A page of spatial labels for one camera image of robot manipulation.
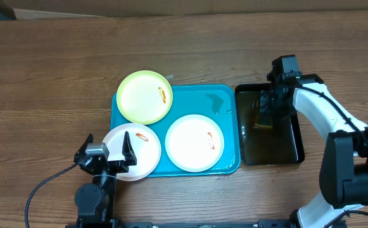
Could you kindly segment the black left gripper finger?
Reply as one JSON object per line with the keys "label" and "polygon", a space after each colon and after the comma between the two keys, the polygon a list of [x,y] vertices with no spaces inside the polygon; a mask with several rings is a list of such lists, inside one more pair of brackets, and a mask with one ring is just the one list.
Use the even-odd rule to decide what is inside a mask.
{"label": "black left gripper finger", "polygon": [[137,165],[137,158],[132,148],[130,141],[130,135],[128,131],[125,131],[124,140],[122,144],[122,154],[125,158],[125,164],[127,166]]}
{"label": "black left gripper finger", "polygon": [[77,152],[74,155],[74,158],[81,158],[86,155],[86,149],[90,143],[93,143],[94,136],[92,134],[89,134],[86,138],[85,142],[82,144],[82,146],[77,150]]}

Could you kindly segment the yellow green sponge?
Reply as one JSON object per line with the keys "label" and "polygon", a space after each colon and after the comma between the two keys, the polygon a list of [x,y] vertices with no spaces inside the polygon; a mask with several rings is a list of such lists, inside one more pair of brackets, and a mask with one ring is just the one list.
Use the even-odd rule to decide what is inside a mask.
{"label": "yellow green sponge", "polygon": [[271,129],[272,117],[270,115],[269,108],[266,104],[260,104],[259,101],[254,102],[254,126],[259,129]]}

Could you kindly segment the yellow-green plate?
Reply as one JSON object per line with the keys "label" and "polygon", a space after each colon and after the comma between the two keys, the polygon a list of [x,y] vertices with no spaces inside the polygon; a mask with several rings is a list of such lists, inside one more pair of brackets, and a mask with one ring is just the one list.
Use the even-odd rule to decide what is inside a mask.
{"label": "yellow-green plate", "polygon": [[153,124],[167,115],[174,95],[169,81],[151,70],[131,73],[120,83],[116,102],[122,116],[137,124]]}

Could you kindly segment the white plate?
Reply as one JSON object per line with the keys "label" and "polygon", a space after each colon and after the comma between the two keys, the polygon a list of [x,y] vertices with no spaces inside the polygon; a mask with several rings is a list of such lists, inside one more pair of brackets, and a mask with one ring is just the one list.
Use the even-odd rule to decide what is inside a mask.
{"label": "white plate", "polygon": [[190,114],[177,119],[168,129],[165,150],[170,161],[187,172],[212,168],[224,152],[224,136],[211,118]]}

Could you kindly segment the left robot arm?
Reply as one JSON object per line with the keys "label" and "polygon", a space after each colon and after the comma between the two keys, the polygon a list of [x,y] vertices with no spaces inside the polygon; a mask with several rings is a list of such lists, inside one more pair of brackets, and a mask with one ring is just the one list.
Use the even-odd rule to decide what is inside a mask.
{"label": "left robot arm", "polygon": [[124,227],[120,218],[113,216],[117,174],[127,173],[137,164],[128,132],[124,133],[121,160],[109,161],[105,143],[93,143],[89,135],[74,155],[73,161],[81,170],[92,175],[92,182],[84,184],[75,193],[78,209],[76,227]]}

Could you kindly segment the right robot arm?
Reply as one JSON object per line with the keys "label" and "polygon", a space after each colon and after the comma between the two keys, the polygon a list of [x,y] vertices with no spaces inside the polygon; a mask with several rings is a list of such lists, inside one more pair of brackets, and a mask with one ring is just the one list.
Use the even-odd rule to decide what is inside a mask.
{"label": "right robot arm", "polygon": [[272,61],[270,88],[254,102],[256,127],[302,113],[326,146],[319,173],[320,192],[279,227],[346,227],[343,217],[368,217],[368,125],[351,115],[316,74],[303,74],[295,55]]}

